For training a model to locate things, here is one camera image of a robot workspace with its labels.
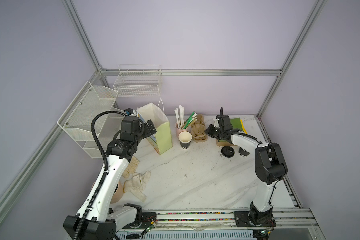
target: green notebook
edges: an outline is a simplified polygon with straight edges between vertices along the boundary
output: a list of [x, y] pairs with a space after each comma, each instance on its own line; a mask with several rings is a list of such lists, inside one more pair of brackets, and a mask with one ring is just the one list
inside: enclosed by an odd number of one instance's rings
[[231, 119], [231, 124], [233, 129], [238, 128], [240, 129], [240, 131], [243, 130], [243, 127], [241, 126], [241, 119], [240, 118], [232, 118]]

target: pink cup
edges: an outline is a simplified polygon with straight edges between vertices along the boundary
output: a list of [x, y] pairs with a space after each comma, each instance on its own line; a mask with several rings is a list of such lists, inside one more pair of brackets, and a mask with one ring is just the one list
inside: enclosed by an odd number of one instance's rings
[[176, 137], [179, 137], [179, 134], [180, 134], [181, 132], [185, 132], [185, 131], [188, 132], [188, 129], [189, 129], [189, 126], [188, 126], [186, 129], [178, 129], [177, 123], [175, 124], [175, 127], [176, 127]]

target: wire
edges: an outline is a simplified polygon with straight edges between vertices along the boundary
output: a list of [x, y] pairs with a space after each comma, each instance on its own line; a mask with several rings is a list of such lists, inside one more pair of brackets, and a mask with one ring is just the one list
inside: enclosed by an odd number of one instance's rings
[[241, 136], [244, 136], [244, 137], [249, 137], [249, 138], [252, 138], [253, 140], [259, 142], [259, 141], [257, 140], [257, 138], [255, 138], [255, 137], [252, 136], [252, 135], [245, 134], [244, 132], [232, 132], [232, 133], [229, 133], [229, 134], [227, 134], [227, 135], [224, 137], [224, 140], [225, 140], [225, 139], [228, 139], [228, 137], [230, 137], [230, 136], [232, 136], [232, 135], [235, 135], [235, 134], [241, 135]]
[[92, 120], [92, 123], [91, 123], [91, 132], [92, 132], [92, 137], [93, 139], [95, 140], [95, 143], [97, 145], [97, 147], [99, 148], [99, 151], [101, 153], [101, 156], [103, 158], [103, 162], [104, 162], [104, 172], [103, 172], [103, 175], [101, 176], [101, 179], [99, 181], [99, 184], [97, 185], [96, 187], [96, 190], [95, 192], [93, 193], [92, 197], [91, 197], [91, 200], [89, 201], [88, 205], [87, 205], [87, 208], [85, 209], [83, 215], [81, 216], [81, 219], [79, 221], [79, 223], [77, 224], [77, 228], [76, 228], [76, 231], [75, 231], [75, 235], [73, 237], [73, 240], [77, 240], [79, 238], [79, 234], [81, 232], [81, 229], [84, 225], [84, 221], [85, 219], [87, 218], [87, 215], [89, 213], [89, 210], [91, 209], [92, 205], [93, 205], [93, 202], [95, 201], [100, 189], [101, 189], [101, 186], [103, 185], [104, 183], [104, 180], [106, 179], [106, 176], [107, 176], [107, 171], [108, 171], [108, 161], [107, 161], [107, 156], [104, 152], [104, 149], [103, 147], [101, 146], [100, 144], [100, 141], [99, 139], [97, 138], [97, 135], [96, 135], [96, 132], [95, 132], [95, 122], [97, 119], [99, 119], [101, 116], [105, 115], [105, 114], [108, 114], [108, 113], [117, 113], [117, 114], [120, 114], [120, 115], [125, 115], [125, 113], [122, 113], [122, 112], [118, 112], [118, 111], [105, 111], [105, 112], [102, 112], [100, 114], [98, 114], [96, 117], [93, 118]]
[[273, 205], [271, 204], [272, 195], [273, 195], [274, 190], [276, 189], [276, 184], [278, 184], [278, 182], [279, 182], [280, 180], [279, 180], [277, 177], [275, 177], [270, 171], [268, 171], [268, 169], [267, 169], [262, 163], [261, 163], [261, 165], [264, 167], [264, 169], [265, 169], [270, 175], [272, 175], [272, 177], [274, 177], [275, 179], [278, 180], [278, 181], [273, 185], [273, 190], [272, 190], [271, 196], [269, 197], [269, 201], [268, 201], [268, 204], [269, 204], [271, 207], [273, 207]]
[[278, 184], [279, 181], [280, 181], [280, 180], [278, 180], [278, 181], [273, 185], [273, 190], [272, 190], [271, 196], [269, 197], [268, 204], [271, 205], [271, 207], [273, 207], [273, 205], [271, 204], [272, 195], [273, 195], [274, 190], [277, 188], [277, 187], [276, 187], [276, 184]]
[[156, 219], [153, 219], [154, 217], [156, 217], [156, 216], [151, 216], [151, 217], [145, 219], [145, 220], [142, 221], [142, 222], [148, 222], [148, 221], [154, 221], [154, 222], [156, 222]]
[[141, 122], [141, 131], [138, 134], [136, 134], [137, 136], [141, 136], [144, 133], [144, 122], [140, 118], [139, 118], [139, 122]]
[[121, 130], [117, 131], [116, 134], [115, 134], [115, 136], [113, 137], [113, 139], [116, 139], [117, 136], [120, 134], [120, 132], [121, 132]]
[[268, 222], [270, 222], [272, 224], [272, 229], [270, 230], [271, 232], [275, 229], [275, 227], [273, 226], [273, 221], [272, 220], [269, 220], [267, 219]]

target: black cable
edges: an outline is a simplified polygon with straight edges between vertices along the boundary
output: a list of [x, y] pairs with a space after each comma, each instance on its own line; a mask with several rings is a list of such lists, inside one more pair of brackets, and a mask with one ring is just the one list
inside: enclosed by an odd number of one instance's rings
[[139, 118], [139, 122], [141, 122], [141, 131], [138, 134], [136, 134], [137, 136], [141, 136], [144, 133], [144, 122], [140, 118]]
[[264, 238], [265, 235], [252, 234], [252, 237], [255, 237], [255, 238]]
[[280, 181], [280, 180], [278, 180], [278, 181], [273, 185], [273, 190], [272, 190], [271, 196], [269, 197], [268, 204], [269, 204], [271, 207], [273, 207], [273, 205], [271, 204], [271, 199], [272, 199], [273, 191], [277, 188], [277, 187], [276, 187], [276, 184], [277, 184], [279, 181]]
[[224, 137], [224, 140], [225, 140], [225, 139], [228, 139], [230, 136], [235, 135], [235, 134], [241, 135], [241, 136], [244, 136], [244, 137], [249, 137], [249, 138], [252, 138], [253, 140], [259, 142], [259, 141], [257, 140], [257, 138], [255, 138], [255, 137], [252, 136], [252, 135], [245, 134], [244, 132], [232, 132], [232, 133], [229, 133], [229, 134], [227, 134], [227, 135]]
[[132, 233], [132, 234], [129, 234], [127, 235], [127, 239], [140, 239], [141, 237], [141, 234], [140, 233]]
[[84, 221], [88, 215], [88, 212], [90, 210], [90, 208], [92, 207], [93, 205], [93, 202], [95, 201], [100, 189], [101, 189], [101, 186], [103, 185], [104, 183], [104, 180], [106, 179], [106, 176], [108, 174], [108, 161], [107, 161], [107, 156], [104, 152], [104, 149], [103, 147], [101, 146], [100, 144], [100, 141], [99, 139], [97, 138], [97, 135], [96, 135], [96, 132], [95, 132], [95, 122], [97, 119], [99, 119], [101, 116], [105, 115], [105, 114], [108, 114], [108, 113], [117, 113], [117, 114], [120, 114], [120, 115], [125, 115], [125, 113], [122, 113], [122, 112], [118, 112], [118, 111], [105, 111], [105, 112], [102, 112], [100, 114], [98, 114], [93, 120], [92, 120], [92, 123], [91, 123], [91, 132], [92, 132], [92, 136], [93, 136], [93, 139], [95, 140], [95, 143], [97, 145], [97, 147], [99, 148], [99, 151], [101, 153], [101, 156], [103, 158], [103, 161], [104, 161], [104, 172], [103, 172], [103, 175], [101, 176], [101, 179], [100, 179], [100, 182], [99, 184], [97, 185], [96, 187], [96, 190], [95, 192], [93, 193], [92, 197], [91, 197], [91, 200], [89, 201], [88, 205], [87, 205], [87, 208], [85, 209], [83, 215], [81, 216], [81, 219], [79, 221], [79, 223], [77, 224], [77, 228], [76, 228], [76, 231], [75, 231], [75, 236], [73, 237], [73, 240], [77, 240], [78, 237], [79, 237], [79, 233], [81, 232], [81, 228], [83, 227], [83, 224], [84, 224]]
[[120, 132], [121, 132], [121, 130], [117, 131], [116, 134], [115, 134], [115, 136], [113, 136], [113, 139], [116, 139], [117, 136], [120, 134]]

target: wire basket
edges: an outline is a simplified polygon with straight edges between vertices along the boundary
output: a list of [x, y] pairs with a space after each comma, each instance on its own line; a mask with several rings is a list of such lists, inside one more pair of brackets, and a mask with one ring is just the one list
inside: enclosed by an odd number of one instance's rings
[[113, 85], [119, 97], [160, 96], [160, 65], [119, 65], [119, 71]]
[[[66, 112], [58, 120], [58, 125], [87, 152], [91, 158], [101, 158], [99, 148], [93, 139], [91, 123], [99, 113], [120, 109], [114, 108], [117, 91], [105, 86], [92, 86], [89, 82], [83, 88], [88, 88], [80, 102], [76, 105], [68, 118]], [[104, 150], [121, 128], [124, 116], [119, 114], [106, 114], [97, 119], [95, 132]]]

